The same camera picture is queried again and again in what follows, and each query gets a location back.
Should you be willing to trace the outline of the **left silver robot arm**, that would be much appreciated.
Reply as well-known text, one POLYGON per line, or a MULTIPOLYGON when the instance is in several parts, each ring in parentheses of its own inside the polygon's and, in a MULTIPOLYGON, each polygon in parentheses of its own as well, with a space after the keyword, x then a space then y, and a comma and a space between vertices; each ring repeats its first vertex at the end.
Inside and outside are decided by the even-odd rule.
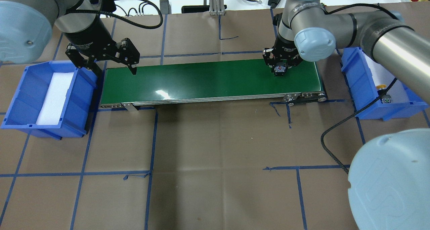
POLYGON ((66 56, 77 68, 101 74, 97 61, 111 60, 137 73, 140 53, 130 39, 112 39, 100 15, 114 0, 1 0, 1 61, 28 64, 40 58, 56 26, 69 40, 66 56))

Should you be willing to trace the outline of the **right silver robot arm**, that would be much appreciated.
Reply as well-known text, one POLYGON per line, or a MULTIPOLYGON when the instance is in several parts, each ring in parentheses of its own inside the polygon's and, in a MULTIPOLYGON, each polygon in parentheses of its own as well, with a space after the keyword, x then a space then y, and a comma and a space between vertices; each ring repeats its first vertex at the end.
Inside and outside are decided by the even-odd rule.
POLYGON ((326 146, 325 136, 353 117, 367 118, 374 104, 388 103, 397 81, 403 91, 429 103, 429 40, 401 14, 375 4, 327 11, 320 0, 286 0, 273 19, 277 37, 264 48, 276 76, 302 61, 316 62, 343 50, 343 67, 356 105, 362 108, 325 130, 324 151, 348 175, 348 200, 360 230, 429 229, 429 129, 391 133, 365 143, 350 167, 326 146))

